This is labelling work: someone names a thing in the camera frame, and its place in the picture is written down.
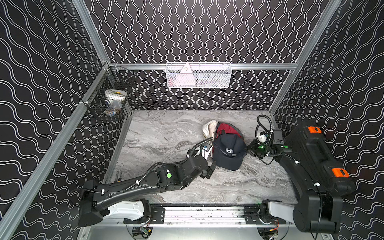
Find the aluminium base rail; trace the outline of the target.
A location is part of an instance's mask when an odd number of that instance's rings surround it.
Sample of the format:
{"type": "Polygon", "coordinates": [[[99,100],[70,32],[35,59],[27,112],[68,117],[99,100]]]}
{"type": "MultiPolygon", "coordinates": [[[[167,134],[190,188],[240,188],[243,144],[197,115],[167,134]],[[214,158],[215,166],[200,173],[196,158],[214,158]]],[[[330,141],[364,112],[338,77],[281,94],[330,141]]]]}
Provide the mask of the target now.
{"type": "Polygon", "coordinates": [[[294,223],[294,208],[294,205],[282,202],[252,206],[166,206],[145,201],[122,202],[109,207],[105,216],[97,214],[82,221],[80,226],[150,224],[171,227],[273,227],[294,223]]]}

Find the navy baseball cap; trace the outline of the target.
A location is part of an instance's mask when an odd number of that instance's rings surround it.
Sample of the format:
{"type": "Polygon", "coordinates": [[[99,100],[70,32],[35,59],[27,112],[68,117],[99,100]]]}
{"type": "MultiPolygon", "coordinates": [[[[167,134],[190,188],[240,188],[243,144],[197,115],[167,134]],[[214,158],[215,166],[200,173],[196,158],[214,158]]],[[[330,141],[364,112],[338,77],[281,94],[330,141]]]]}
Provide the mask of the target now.
{"type": "Polygon", "coordinates": [[[213,141],[213,161],[217,167],[237,171],[247,153],[247,145],[236,134],[223,134],[213,141]]]}

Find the red baseball cap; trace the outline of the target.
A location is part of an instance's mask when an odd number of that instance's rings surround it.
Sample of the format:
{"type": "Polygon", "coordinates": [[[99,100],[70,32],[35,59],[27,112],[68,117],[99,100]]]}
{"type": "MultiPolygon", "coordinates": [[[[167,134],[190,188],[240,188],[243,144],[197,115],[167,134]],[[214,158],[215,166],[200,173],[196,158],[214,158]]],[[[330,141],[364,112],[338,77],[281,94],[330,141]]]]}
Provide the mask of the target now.
{"type": "Polygon", "coordinates": [[[238,152],[246,146],[241,131],[229,123],[217,124],[214,131],[213,144],[215,148],[226,153],[228,153],[229,150],[238,152]]]}

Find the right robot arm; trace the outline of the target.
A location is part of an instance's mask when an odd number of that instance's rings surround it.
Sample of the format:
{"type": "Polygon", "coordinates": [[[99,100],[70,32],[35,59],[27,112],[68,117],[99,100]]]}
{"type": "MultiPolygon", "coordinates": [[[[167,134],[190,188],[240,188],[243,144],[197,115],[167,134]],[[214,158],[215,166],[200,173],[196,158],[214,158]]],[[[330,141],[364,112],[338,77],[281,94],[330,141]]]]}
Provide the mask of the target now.
{"type": "Polygon", "coordinates": [[[267,201],[270,216],[294,223],[312,234],[335,234],[340,230],[344,195],[354,183],[327,144],[321,128],[303,121],[286,137],[282,131],[259,123],[248,153],[259,160],[272,158],[287,172],[297,197],[295,205],[267,201]]]}

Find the black orange tool case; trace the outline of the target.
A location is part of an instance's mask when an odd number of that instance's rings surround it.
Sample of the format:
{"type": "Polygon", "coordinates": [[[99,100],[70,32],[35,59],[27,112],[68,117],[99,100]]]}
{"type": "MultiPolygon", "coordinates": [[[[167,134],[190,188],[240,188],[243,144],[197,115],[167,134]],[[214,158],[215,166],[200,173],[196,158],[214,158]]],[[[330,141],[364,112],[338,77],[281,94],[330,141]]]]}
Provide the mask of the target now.
{"type": "Polygon", "coordinates": [[[321,128],[313,121],[299,123],[285,138],[311,177],[324,189],[340,196],[355,192],[354,181],[342,163],[334,158],[325,140],[321,128]]]}

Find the cream baseball cap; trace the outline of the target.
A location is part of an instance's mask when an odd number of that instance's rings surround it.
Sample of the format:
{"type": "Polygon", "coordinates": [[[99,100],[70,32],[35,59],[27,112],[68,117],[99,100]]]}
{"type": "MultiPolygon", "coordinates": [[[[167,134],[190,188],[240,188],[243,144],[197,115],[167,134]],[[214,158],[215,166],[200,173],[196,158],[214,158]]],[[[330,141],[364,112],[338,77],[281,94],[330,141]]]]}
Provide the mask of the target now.
{"type": "Polygon", "coordinates": [[[213,138],[212,140],[210,140],[208,143],[211,145],[211,150],[210,150],[210,157],[213,158],[213,151],[214,151],[214,147],[213,147],[213,141],[216,137],[216,134],[217,134],[217,126],[218,126],[219,122],[216,121],[216,120],[212,120],[208,123],[206,123],[205,125],[203,125],[202,127],[202,131],[203,131],[203,136],[205,139],[209,139],[209,138],[213,138]]]}

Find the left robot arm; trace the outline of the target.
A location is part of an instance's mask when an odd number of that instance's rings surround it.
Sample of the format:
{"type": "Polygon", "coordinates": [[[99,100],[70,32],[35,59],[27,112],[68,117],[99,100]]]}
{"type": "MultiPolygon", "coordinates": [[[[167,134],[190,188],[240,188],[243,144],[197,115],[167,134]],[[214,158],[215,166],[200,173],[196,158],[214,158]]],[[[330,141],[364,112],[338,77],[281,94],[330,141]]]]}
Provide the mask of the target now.
{"type": "Polygon", "coordinates": [[[95,180],[84,183],[79,207],[79,227],[100,223],[109,214],[109,207],[141,196],[182,190],[197,177],[209,179],[216,165],[209,165],[202,155],[204,147],[213,140],[205,139],[189,151],[187,157],[175,163],[158,162],[142,176],[116,183],[99,184],[95,180]]]}

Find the pink triangular card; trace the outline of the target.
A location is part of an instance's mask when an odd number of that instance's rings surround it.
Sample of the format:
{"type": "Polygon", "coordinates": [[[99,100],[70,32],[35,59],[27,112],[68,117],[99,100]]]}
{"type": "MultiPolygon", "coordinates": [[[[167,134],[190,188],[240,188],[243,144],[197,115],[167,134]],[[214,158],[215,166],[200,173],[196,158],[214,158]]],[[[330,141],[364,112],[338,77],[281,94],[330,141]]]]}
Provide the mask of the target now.
{"type": "Polygon", "coordinates": [[[181,69],[180,73],[176,76],[176,79],[174,80],[174,86],[177,88],[187,88],[194,87],[195,85],[196,80],[191,66],[189,63],[186,63],[181,69]]]}

